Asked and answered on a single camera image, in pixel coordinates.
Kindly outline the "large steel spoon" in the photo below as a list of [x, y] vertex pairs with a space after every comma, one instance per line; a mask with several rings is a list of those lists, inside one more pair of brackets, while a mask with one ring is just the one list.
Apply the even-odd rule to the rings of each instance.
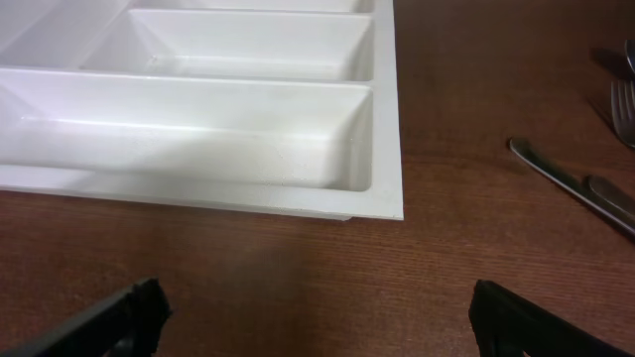
[[634, 198], [613, 184], [606, 178], [589, 176], [587, 179], [589, 189], [602, 200], [634, 217]]
[[624, 44], [624, 51], [628, 66], [632, 73], [635, 73], [635, 41], [626, 40]]

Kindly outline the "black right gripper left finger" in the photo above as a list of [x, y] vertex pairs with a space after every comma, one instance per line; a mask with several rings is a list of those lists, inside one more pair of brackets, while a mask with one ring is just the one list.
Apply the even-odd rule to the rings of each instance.
[[151, 357], [172, 314], [156, 278], [140, 281], [2, 357]]

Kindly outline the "white plastic cutlery tray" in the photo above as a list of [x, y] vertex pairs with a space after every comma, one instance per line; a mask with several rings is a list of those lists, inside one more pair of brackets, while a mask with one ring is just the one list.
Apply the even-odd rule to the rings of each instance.
[[7, 190], [404, 216], [390, 1], [5, 1]]

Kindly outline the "steel fork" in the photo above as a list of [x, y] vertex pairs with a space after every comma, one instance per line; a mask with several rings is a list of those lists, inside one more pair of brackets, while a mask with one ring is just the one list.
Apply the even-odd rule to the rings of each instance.
[[542, 157], [528, 140], [513, 137], [509, 140], [509, 148], [535, 171], [576, 197], [603, 218], [615, 224], [628, 236], [634, 237], [633, 218], [630, 218], [627, 213], [621, 211], [615, 205], [601, 199], [590, 188], [585, 187], [581, 181], [557, 167], [550, 160]]
[[611, 83], [612, 124], [618, 139], [634, 149], [634, 83], [615, 81]]

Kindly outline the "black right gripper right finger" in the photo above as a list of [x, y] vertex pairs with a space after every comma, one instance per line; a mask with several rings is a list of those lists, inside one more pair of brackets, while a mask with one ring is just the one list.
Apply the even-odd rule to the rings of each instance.
[[481, 357], [633, 357], [492, 281], [477, 281], [468, 316]]

